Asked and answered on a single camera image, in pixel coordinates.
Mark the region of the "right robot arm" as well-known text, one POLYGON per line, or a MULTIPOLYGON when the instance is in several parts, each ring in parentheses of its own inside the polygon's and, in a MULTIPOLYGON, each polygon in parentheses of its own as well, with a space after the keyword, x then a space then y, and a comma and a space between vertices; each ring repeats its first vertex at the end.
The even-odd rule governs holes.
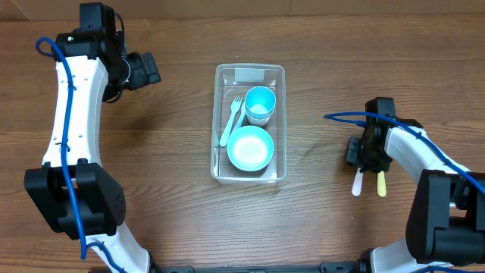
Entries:
POLYGON ((414 120, 365 113, 347 162, 358 171, 388 170, 397 161, 417 184, 405 237, 365 253, 356 272, 451 271, 484 262, 484 175, 457 164, 414 120))

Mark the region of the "light blue plastic fork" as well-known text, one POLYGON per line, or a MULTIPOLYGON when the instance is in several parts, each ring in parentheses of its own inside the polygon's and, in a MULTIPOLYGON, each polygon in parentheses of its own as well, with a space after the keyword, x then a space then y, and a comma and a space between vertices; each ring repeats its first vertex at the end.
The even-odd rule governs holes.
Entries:
POLYGON ((233 126, 233 131, 241 128, 241 126, 243 125, 245 117, 246 117, 246 107, 245 107, 245 105, 242 105, 242 107, 240 109, 238 120, 237 120, 236 124, 233 126))

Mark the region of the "pink plastic spoon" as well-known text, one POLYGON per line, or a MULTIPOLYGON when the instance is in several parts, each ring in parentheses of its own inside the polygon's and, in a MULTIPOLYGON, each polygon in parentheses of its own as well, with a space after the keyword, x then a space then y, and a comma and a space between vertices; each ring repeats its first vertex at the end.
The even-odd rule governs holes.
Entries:
POLYGON ((361 169, 358 168, 355 174, 355 178, 352 184, 352 195, 353 196, 360 196, 361 195, 361 189, 362 189, 362 183, 363 183, 363 173, 361 172, 361 169))

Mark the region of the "light blue bowl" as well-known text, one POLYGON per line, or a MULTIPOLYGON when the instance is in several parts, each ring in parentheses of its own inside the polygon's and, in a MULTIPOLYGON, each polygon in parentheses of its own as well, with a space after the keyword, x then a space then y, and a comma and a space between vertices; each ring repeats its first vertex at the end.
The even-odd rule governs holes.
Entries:
POLYGON ((274 141, 261 127, 244 126, 231 133, 227 155, 232 165, 241 171, 260 171, 268 166, 274 155, 274 141))

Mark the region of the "yellow plastic fork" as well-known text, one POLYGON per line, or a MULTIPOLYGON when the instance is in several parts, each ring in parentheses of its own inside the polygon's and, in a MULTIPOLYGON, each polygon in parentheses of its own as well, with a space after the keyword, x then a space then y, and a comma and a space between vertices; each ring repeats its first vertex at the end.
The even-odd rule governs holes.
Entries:
POLYGON ((386 196, 386 179, 384 171, 377 174, 377 194, 379 197, 386 196))

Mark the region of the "blue cup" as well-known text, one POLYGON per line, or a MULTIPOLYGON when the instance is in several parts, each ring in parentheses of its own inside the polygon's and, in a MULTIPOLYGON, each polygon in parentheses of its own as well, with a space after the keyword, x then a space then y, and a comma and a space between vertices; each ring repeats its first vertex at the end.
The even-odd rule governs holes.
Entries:
POLYGON ((267 109, 275 109, 276 95, 265 86, 255 86, 251 88, 245 97, 245 107, 252 108, 254 105, 262 105, 267 109))

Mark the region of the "white plastic fork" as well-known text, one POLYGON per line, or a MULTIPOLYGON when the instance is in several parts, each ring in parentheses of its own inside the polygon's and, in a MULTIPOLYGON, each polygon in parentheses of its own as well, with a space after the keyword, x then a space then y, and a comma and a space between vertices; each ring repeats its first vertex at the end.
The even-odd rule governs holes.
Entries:
POLYGON ((232 126, 233 126, 234 118, 235 118, 237 112, 241 108, 242 101, 243 101, 243 98, 241 96, 237 96, 232 101, 232 103, 230 105, 230 116, 229 116, 228 122, 227 122, 227 124, 224 128, 224 131, 221 135, 220 142, 219 142, 219 145, 221 147, 225 147, 227 145, 227 141, 228 141, 228 138, 230 136, 230 131, 231 131, 232 126))

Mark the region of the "pink cup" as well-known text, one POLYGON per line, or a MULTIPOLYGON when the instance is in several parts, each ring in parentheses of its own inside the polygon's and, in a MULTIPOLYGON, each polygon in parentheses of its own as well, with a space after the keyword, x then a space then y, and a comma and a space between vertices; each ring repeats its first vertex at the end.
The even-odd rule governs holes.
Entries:
POLYGON ((254 118, 251 116, 248 116, 248 121, 251 125, 258 126, 258 127, 264 127, 268 122, 270 118, 254 118))

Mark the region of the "green cup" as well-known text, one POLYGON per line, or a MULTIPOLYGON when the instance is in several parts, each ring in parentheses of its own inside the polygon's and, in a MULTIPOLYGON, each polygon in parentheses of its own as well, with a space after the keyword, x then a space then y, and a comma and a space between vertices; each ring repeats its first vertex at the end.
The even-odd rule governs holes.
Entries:
POLYGON ((273 109, 267 109, 262 105, 254 105, 252 108, 246 109, 246 114, 257 120, 267 119, 274 113, 273 109))

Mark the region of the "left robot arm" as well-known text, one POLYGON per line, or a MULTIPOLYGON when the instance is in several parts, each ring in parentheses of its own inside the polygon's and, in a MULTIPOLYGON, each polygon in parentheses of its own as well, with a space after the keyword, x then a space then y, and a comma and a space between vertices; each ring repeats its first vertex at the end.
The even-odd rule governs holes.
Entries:
POLYGON ((123 187, 102 167, 103 104, 161 79, 151 53, 127 53, 124 22, 100 2, 80 5, 80 25, 49 41, 58 95, 48 148, 24 186, 49 227, 93 250, 111 272, 154 272, 151 253, 126 223, 123 187))

